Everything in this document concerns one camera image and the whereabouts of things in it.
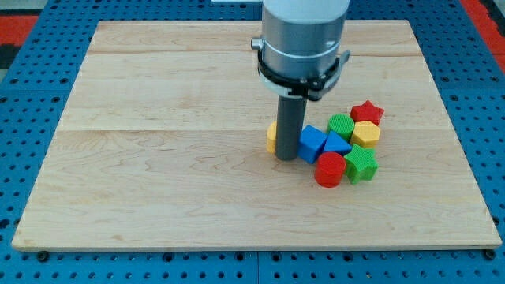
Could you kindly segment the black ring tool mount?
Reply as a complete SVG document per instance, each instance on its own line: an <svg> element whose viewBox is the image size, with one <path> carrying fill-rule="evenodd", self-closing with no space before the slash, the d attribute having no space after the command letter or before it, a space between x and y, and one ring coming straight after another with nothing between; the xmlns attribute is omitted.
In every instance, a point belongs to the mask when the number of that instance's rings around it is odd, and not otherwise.
<svg viewBox="0 0 505 284"><path fill-rule="evenodd" d="M264 85L277 95L286 99L308 99L319 101L339 81L344 65L350 59L350 51L344 51L331 67L316 77L293 79L275 73L263 60L263 52L257 52L257 70Z"/></svg>

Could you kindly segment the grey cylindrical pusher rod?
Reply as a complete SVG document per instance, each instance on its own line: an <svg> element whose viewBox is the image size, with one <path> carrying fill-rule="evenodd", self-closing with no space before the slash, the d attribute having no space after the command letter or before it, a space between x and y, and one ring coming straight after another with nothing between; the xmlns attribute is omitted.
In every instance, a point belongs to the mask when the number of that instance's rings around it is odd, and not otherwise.
<svg viewBox="0 0 505 284"><path fill-rule="evenodd" d="M305 119L306 100L279 96L275 155L280 160L297 157L299 138Z"/></svg>

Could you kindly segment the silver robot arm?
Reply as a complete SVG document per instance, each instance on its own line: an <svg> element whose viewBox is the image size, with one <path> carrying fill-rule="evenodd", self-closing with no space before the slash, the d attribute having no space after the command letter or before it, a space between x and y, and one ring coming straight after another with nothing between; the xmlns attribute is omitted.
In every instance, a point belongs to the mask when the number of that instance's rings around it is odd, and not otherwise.
<svg viewBox="0 0 505 284"><path fill-rule="evenodd" d="M338 82L350 58L339 53L350 0L263 0L261 35L251 39L265 86L278 96L275 155L297 157L305 108Z"/></svg>

